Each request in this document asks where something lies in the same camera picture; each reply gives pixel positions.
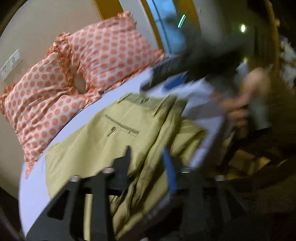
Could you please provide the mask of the person's right hand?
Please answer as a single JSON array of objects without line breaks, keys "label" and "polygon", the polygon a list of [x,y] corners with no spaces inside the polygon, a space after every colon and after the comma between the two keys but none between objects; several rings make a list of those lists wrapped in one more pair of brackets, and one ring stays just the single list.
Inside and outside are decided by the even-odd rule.
[{"label": "person's right hand", "polygon": [[226,98],[222,95],[216,97],[216,101],[226,113],[226,117],[237,128],[240,138],[248,133],[248,118],[251,116],[254,122],[262,128],[267,128],[268,122],[268,94],[270,92],[269,71],[257,67],[250,71],[241,81],[236,96]]}]

